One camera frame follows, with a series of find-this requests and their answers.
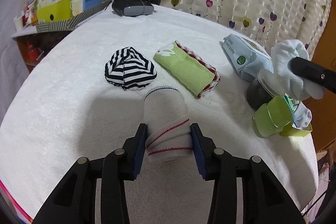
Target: green folded cloth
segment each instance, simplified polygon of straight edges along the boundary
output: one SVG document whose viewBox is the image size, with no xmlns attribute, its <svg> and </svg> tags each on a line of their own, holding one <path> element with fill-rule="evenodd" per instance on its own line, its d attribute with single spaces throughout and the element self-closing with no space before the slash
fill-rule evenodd
<svg viewBox="0 0 336 224">
<path fill-rule="evenodd" d="M 220 80 L 216 69 L 178 41 L 159 49 L 154 60 L 168 69 L 198 98 Z"/>
</svg>

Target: red bottle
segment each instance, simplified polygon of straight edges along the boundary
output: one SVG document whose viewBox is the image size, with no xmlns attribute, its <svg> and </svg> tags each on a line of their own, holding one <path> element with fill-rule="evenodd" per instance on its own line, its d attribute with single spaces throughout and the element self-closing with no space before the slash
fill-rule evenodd
<svg viewBox="0 0 336 224">
<path fill-rule="evenodd" d="M 40 55 L 40 51 L 33 44 L 28 44 L 28 55 L 31 61 L 36 61 Z"/>
</svg>

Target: blue box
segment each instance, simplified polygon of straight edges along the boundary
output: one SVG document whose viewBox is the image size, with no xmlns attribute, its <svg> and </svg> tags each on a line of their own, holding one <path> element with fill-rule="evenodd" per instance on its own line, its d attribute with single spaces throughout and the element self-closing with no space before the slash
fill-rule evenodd
<svg viewBox="0 0 336 224">
<path fill-rule="evenodd" d="M 73 16 L 79 15 L 80 13 L 101 3 L 102 0 L 72 0 L 71 1 L 72 15 Z"/>
</svg>

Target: blue gripper pad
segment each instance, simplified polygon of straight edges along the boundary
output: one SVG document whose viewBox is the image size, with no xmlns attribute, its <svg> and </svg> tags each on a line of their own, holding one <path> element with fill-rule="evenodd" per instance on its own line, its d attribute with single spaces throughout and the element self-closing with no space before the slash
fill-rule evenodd
<svg viewBox="0 0 336 224">
<path fill-rule="evenodd" d="M 134 179 L 137 178 L 137 175 L 140 174 L 141 165 L 143 161 L 143 155 L 145 154 L 145 141 L 147 138 L 147 126 L 145 126 L 142 130 L 141 137 L 139 139 L 136 152 L 134 154 L 134 169 L 133 169 L 133 176 Z"/>
<path fill-rule="evenodd" d="M 200 141 L 197 137 L 197 134 L 195 132 L 194 126 L 191 125 L 190 129 L 191 129 L 190 134 L 193 139 L 193 150 L 194 150 L 194 156 L 195 156 L 195 161 L 197 164 L 198 173 L 202 175 L 203 179 L 205 179 L 207 173 L 205 170 L 205 158 L 204 158 L 203 150 L 202 150 Z"/>
</svg>

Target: green plastic container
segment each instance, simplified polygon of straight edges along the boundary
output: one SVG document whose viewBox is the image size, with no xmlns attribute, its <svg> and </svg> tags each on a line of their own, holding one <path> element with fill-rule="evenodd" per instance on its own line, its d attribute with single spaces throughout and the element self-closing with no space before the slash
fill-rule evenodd
<svg viewBox="0 0 336 224">
<path fill-rule="evenodd" d="M 253 115 L 254 130 L 257 135 L 269 137 L 280 133 L 284 126 L 292 121 L 292 110 L 282 97 L 274 97 L 269 103 L 263 104 Z"/>
</svg>

